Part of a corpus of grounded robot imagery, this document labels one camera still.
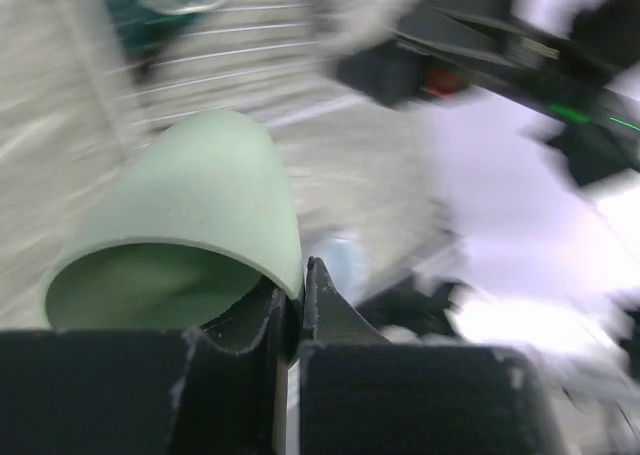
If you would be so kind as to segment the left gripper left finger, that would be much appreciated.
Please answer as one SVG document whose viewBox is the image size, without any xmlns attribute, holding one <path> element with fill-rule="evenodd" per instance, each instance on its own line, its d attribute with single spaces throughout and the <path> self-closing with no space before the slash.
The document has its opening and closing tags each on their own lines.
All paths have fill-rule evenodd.
<svg viewBox="0 0 640 455">
<path fill-rule="evenodd" d="M 203 328 L 1 335 L 5 454 L 278 454 L 285 296 L 261 280 Z"/>
</svg>

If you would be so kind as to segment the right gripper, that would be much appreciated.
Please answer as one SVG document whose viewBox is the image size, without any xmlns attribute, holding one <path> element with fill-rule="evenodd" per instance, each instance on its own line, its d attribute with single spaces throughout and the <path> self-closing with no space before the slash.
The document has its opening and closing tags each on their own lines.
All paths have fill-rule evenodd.
<svg viewBox="0 0 640 455">
<path fill-rule="evenodd" d="M 478 86 L 562 123 L 547 140 L 578 185 L 639 167 L 639 123 L 611 81 L 639 60 L 639 0 L 579 11 L 566 37 L 514 15 L 514 0 L 417 0 L 335 78 L 392 108 Z"/>
</svg>

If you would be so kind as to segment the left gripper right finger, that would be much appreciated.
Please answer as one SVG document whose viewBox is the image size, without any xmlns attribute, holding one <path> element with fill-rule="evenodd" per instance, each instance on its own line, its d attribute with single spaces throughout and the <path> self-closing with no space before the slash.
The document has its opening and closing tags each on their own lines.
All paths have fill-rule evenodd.
<svg viewBox="0 0 640 455">
<path fill-rule="evenodd" d="M 394 344 L 307 265 L 299 352 L 303 454 L 561 454 L 533 364 L 500 346 Z"/>
</svg>

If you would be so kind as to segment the light green cup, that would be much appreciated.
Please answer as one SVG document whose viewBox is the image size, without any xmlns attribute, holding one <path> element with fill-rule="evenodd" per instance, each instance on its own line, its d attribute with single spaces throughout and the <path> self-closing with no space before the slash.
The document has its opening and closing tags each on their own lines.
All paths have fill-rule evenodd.
<svg viewBox="0 0 640 455">
<path fill-rule="evenodd" d="M 189 116 L 121 172 L 43 284 L 55 328 L 182 328 L 273 282 L 303 291 L 294 197 L 267 129 Z"/>
</svg>

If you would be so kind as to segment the dark green mug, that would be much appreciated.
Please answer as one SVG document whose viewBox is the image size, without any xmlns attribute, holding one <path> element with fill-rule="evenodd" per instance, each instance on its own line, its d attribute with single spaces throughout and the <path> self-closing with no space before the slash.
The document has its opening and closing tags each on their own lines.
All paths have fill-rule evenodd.
<svg viewBox="0 0 640 455">
<path fill-rule="evenodd" d="M 198 17 L 227 0 L 104 0 L 134 79 L 149 77 L 160 54 Z"/>
</svg>

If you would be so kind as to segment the metal dish rack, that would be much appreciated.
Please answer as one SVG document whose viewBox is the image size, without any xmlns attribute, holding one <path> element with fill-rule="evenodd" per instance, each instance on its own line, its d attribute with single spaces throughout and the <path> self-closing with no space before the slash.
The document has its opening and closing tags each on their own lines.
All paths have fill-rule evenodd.
<svg viewBox="0 0 640 455">
<path fill-rule="evenodd" d="M 104 0 L 58 2 L 99 105 L 130 148 L 203 110 L 236 110 L 278 126 L 359 102 L 322 67 L 319 23 L 338 0 L 227 0 L 177 35 L 142 81 Z"/>
</svg>

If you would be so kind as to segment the light blue mug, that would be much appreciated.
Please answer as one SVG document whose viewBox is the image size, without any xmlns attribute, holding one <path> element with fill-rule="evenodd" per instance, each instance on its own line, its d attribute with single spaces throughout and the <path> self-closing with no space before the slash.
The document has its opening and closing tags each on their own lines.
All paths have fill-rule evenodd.
<svg viewBox="0 0 640 455">
<path fill-rule="evenodd" d="M 325 235 L 313 245 L 310 255 L 324 261 L 337 291 L 350 304 L 364 296 L 370 265 L 354 232 L 339 231 Z"/>
</svg>

